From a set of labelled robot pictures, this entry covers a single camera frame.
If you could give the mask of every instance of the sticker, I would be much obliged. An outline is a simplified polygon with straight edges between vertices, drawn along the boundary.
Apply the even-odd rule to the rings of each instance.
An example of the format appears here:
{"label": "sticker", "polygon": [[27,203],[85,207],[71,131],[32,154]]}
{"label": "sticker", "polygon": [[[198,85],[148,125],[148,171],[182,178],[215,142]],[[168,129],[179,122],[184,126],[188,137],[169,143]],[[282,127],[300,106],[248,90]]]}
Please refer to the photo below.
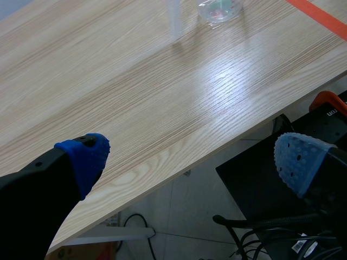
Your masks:
{"label": "sticker", "polygon": [[[305,233],[302,233],[301,234],[302,237],[305,237],[307,236]],[[300,249],[304,246],[304,244],[307,242],[307,240],[299,240],[297,241],[297,243],[295,245],[292,246],[292,249],[298,254]],[[306,251],[305,255],[304,255],[304,258],[306,258],[307,256],[309,256],[313,251],[314,249],[316,248],[316,246],[318,245],[317,242],[314,242],[310,247],[309,249]]]}
{"label": "sticker", "polygon": [[304,254],[304,258],[306,258],[307,256],[309,256],[313,251],[314,249],[316,248],[316,246],[318,245],[317,242],[314,242],[310,248],[306,251],[306,253]]}

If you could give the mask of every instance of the orange object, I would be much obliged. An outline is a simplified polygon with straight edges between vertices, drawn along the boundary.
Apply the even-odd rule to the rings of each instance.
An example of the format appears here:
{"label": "orange object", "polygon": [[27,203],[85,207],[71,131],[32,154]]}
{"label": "orange object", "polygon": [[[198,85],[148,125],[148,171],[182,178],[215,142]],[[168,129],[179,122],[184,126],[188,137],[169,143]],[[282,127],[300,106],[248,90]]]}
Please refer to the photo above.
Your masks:
{"label": "orange object", "polygon": [[308,0],[287,0],[289,4],[294,5],[301,12],[304,12],[318,23],[328,28],[334,34],[347,41],[347,24],[336,19],[326,11],[312,4]]}
{"label": "orange object", "polygon": [[341,114],[343,114],[345,117],[347,117],[347,105],[345,102],[343,102],[336,94],[330,91],[322,91],[320,92],[312,104],[310,105],[310,112],[312,110],[315,110],[319,106],[321,106],[324,103],[329,103],[332,105],[336,110],[338,110]]}

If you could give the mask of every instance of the cardboard box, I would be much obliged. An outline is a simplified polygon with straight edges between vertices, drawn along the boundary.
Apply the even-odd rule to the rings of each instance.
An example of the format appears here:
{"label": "cardboard box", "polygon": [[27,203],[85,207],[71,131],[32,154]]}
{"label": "cardboard box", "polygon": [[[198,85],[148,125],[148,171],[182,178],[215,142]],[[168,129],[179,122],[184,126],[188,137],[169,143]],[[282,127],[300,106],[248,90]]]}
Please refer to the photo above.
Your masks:
{"label": "cardboard box", "polygon": [[44,260],[115,260],[115,242],[62,246]]}

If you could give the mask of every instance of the barcode label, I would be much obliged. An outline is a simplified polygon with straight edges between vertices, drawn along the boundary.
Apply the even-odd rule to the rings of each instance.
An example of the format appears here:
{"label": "barcode label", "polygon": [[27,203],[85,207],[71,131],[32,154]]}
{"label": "barcode label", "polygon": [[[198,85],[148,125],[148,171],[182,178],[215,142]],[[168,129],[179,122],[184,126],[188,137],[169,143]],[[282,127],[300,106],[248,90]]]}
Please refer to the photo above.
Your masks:
{"label": "barcode label", "polygon": [[299,253],[300,249],[303,247],[303,245],[306,243],[307,240],[299,240],[295,245],[292,246],[292,249],[296,252]]}

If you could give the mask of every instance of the black device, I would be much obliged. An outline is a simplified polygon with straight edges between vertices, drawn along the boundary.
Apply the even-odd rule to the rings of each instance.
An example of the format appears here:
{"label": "black device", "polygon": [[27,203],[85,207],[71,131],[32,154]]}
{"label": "black device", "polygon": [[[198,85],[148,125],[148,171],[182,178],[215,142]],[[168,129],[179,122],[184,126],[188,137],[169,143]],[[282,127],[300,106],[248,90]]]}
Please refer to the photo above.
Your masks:
{"label": "black device", "polygon": [[44,259],[65,218],[100,178],[109,152],[103,135],[87,134],[1,177],[0,259]]}
{"label": "black device", "polygon": [[[347,101],[347,92],[339,97],[343,101]],[[279,178],[274,161],[276,140],[283,133],[293,132],[293,130],[336,144],[340,149],[331,150],[331,154],[321,165],[317,178],[311,184],[311,187],[319,187],[319,189],[312,189],[305,199],[298,198]],[[333,235],[339,238],[339,242],[344,243],[344,231],[346,230],[343,217],[346,216],[343,207],[346,205],[343,197],[345,182],[342,175],[345,172],[344,150],[347,151],[346,117],[330,104],[324,104],[293,123],[282,124],[282,127],[278,128],[278,132],[219,166],[216,170],[248,221],[255,223],[266,219],[311,216],[308,222],[291,223],[287,227],[307,235],[333,230]],[[326,195],[331,194],[334,188],[339,191],[335,196],[335,198],[339,198],[338,203],[328,196],[326,201],[319,199],[324,197],[324,192]],[[319,215],[317,215],[318,208],[321,210]],[[327,218],[322,218],[322,213],[328,211]],[[259,231],[256,234],[263,242],[268,238],[268,232]],[[287,232],[276,235],[281,238],[290,236],[292,237],[293,234]],[[268,244],[265,245],[265,248],[273,260],[297,259],[298,254],[291,249],[294,243]],[[310,257],[319,254],[320,250],[336,246],[336,243],[336,240],[320,241],[319,246]],[[336,254],[334,259],[344,259],[343,252]]]}

